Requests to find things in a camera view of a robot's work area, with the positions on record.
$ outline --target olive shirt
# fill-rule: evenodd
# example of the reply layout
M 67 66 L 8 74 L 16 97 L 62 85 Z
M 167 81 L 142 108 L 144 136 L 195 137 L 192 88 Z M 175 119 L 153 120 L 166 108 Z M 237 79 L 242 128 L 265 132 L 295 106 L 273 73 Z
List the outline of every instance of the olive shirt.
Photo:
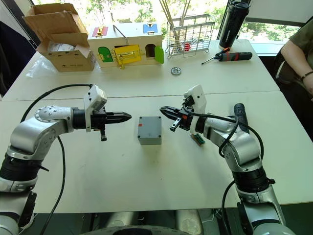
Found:
M 289 39 L 303 50 L 308 64 L 313 69 L 313 19 Z

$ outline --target open cardboard box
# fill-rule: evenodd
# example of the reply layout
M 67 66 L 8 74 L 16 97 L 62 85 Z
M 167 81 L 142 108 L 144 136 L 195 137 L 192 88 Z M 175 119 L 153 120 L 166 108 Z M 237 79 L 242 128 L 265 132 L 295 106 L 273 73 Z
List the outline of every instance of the open cardboard box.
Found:
M 33 6 L 23 17 L 40 41 L 51 34 L 87 33 L 74 6 L 70 3 L 53 3 Z
M 47 58 L 60 72 L 91 71 L 96 59 L 89 49 L 86 33 L 51 34 L 37 47 L 37 51 Z M 48 51 L 49 42 L 70 44 L 75 47 L 71 51 Z

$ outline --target metal washer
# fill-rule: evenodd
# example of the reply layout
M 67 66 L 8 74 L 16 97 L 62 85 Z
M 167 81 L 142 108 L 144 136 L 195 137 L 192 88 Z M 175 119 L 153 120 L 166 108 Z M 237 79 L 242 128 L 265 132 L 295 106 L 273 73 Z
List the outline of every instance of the metal washer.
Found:
M 181 74 L 181 69 L 179 67 L 173 67 L 171 69 L 171 74 L 172 75 L 180 75 Z

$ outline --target dish rack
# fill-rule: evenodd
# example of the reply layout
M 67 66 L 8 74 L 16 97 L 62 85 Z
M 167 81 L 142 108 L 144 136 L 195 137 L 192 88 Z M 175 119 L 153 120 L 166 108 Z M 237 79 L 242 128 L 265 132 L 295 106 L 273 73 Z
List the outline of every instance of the dish rack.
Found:
M 203 14 L 185 17 L 183 25 L 179 25 L 180 18 L 173 19 L 174 27 L 167 22 L 167 58 L 174 55 L 194 56 L 197 51 L 208 51 L 215 24 L 211 19 L 209 14 Z

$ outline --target white table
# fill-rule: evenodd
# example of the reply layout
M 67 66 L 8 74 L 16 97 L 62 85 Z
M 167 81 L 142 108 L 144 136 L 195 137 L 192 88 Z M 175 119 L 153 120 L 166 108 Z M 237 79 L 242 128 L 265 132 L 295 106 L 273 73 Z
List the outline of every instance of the white table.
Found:
M 96 83 L 109 97 L 181 95 L 197 84 L 202 84 L 206 94 L 279 91 L 248 40 L 235 41 L 231 52 L 251 51 L 250 60 L 214 60 L 201 65 L 221 50 L 218 42 L 211 42 L 209 54 L 199 51 L 192 57 L 165 58 L 163 65 L 128 66 L 125 70 L 117 67 L 101 70 L 96 65 L 90 72 L 57 72 L 48 60 L 36 53 L 3 100 L 34 100 L 50 89 L 72 83 Z M 181 75 L 172 75 L 172 67 L 180 67 Z M 68 88 L 47 98 L 81 98 L 85 93 L 86 88 Z
M 265 145 L 264 168 L 276 180 L 274 189 L 281 204 L 313 201 L 313 144 L 280 92 L 210 94 L 207 111 L 233 113 L 233 105 L 246 106 L 249 124 Z M 116 212 L 218 208 L 232 175 L 218 148 L 210 141 L 198 147 L 181 129 L 169 130 L 173 121 L 159 107 L 180 107 L 183 96 L 111 98 L 108 111 L 133 116 L 125 123 L 107 125 L 107 142 L 98 132 L 62 135 L 66 149 L 67 178 L 56 212 Z M 0 151 L 3 160 L 10 133 L 30 101 L 0 102 Z M 43 100 L 44 105 L 83 108 L 82 99 Z M 137 140 L 139 116 L 162 116 L 162 145 L 142 146 Z M 50 212 L 62 181 L 61 149 L 57 141 L 43 162 L 50 172 L 39 171 L 34 189 L 35 212 Z M 227 207 L 238 201 L 232 187 Z

